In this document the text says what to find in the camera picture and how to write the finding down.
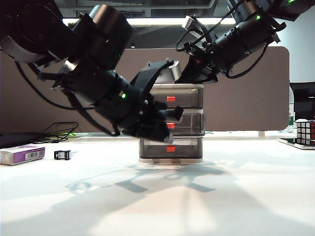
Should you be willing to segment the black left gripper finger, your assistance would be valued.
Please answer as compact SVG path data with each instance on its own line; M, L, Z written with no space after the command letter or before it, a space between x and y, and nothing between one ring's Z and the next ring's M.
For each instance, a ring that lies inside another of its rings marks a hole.
M140 126L139 130L137 131L137 137L167 144L173 143L174 140L165 122Z
M168 121L179 121L182 117L184 109L180 106L177 106L174 109L167 109L164 111L164 117Z

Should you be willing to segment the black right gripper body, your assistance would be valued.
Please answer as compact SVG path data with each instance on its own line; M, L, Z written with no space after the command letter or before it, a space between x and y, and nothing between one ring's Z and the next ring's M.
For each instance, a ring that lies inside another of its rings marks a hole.
M189 52L190 58L196 58L198 63L203 65L202 74L204 73L214 73L218 75L220 70L215 66L208 49L212 44L207 41L201 43L193 44L189 43L191 50Z

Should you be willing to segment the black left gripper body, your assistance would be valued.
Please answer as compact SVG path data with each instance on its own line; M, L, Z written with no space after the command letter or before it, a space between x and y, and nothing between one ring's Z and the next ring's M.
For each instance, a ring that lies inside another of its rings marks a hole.
M135 122L132 125L132 133L137 134L140 126L142 125L153 125L159 122L165 122L164 111L167 110L167 105L163 102L158 101L142 101L136 104L132 108L132 117Z

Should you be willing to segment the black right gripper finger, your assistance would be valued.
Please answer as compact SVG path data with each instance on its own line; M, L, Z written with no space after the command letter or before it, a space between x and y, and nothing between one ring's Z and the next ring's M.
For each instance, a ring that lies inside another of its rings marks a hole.
M217 83L218 78L217 75L214 73L204 73L204 79L202 80L203 83Z
M202 83L203 65L196 58L189 58L181 76L175 83Z

